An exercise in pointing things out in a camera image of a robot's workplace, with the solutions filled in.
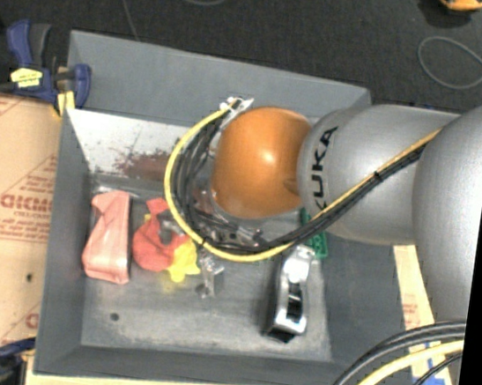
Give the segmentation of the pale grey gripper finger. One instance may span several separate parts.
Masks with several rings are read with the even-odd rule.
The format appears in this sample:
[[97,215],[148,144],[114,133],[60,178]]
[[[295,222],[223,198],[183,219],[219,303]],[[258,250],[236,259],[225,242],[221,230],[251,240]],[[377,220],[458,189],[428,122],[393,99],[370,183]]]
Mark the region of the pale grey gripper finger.
[[223,290],[224,280],[225,267],[217,265],[211,273],[210,294],[218,295]]
[[197,294],[200,298],[206,298],[211,291],[212,280],[213,280],[213,272],[214,272],[214,259],[211,255],[202,253],[200,258],[198,259],[199,267],[200,267],[200,274],[202,276],[202,282],[197,287]]

